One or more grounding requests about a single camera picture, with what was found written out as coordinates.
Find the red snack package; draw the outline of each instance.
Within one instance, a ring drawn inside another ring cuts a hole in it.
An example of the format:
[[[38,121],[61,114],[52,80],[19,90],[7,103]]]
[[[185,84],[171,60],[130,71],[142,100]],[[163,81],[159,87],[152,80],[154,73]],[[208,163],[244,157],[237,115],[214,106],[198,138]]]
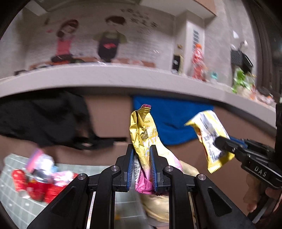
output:
[[[44,198],[44,201],[46,203],[51,203],[51,201],[53,199],[55,199],[55,197],[57,195],[59,195],[59,193],[65,188],[66,186],[63,186],[63,187],[60,187],[60,186],[56,186],[54,184],[51,184],[45,194],[45,198]]]
[[[25,172],[20,169],[14,169],[11,175],[15,185],[15,190],[18,192],[19,196],[24,199],[29,198],[29,195],[26,191],[27,177],[25,176]]]
[[[33,200],[43,201],[49,186],[50,184],[48,183],[43,183],[32,179],[27,185],[27,192]]]

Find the wall mural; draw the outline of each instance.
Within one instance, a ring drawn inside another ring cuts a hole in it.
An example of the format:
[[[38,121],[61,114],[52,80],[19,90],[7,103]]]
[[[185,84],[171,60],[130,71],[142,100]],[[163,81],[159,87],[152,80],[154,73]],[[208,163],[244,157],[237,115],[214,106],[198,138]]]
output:
[[[170,70],[170,14],[130,4],[84,4],[48,14],[28,46],[26,69],[106,62]]]

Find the white countertop edge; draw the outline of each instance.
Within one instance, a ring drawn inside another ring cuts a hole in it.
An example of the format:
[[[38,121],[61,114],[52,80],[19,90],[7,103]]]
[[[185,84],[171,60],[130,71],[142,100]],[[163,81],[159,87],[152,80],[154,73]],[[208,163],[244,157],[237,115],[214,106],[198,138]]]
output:
[[[0,98],[27,91],[59,87],[122,87],[192,95],[224,102],[275,128],[275,108],[262,105],[213,85],[161,69],[79,63],[52,66],[0,81]]]

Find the yellow and white snack package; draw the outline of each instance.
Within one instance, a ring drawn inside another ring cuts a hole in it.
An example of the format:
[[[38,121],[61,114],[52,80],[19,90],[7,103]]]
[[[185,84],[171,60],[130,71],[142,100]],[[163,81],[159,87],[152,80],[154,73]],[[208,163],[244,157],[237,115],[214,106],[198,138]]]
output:
[[[222,151],[213,144],[218,136],[230,139],[213,111],[199,112],[190,121],[185,123],[185,125],[190,125],[194,128],[199,141],[204,145],[208,161],[208,171],[210,173],[218,170],[226,162],[234,158],[234,154]]]

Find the yellow snack package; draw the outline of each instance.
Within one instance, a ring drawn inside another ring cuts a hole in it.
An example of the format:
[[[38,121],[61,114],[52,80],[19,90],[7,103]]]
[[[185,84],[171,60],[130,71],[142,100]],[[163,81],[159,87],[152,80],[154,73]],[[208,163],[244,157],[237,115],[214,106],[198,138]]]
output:
[[[130,136],[138,158],[135,160],[135,189],[140,193],[154,194],[150,168],[150,146],[156,145],[158,155],[165,157],[168,164],[182,171],[179,160],[161,143],[155,122],[150,114],[151,106],[143,104],[130,116]]]
[[[199,112],[190,121],[185,123],[185,125],[190,125],[194,128],[199,141],[204,145],[208,161],[208,171],[210,173],[218,170],[226,162],[234,158],[234,154],[222,151],[213,144],[218,136],[230,139],[213,111]]]

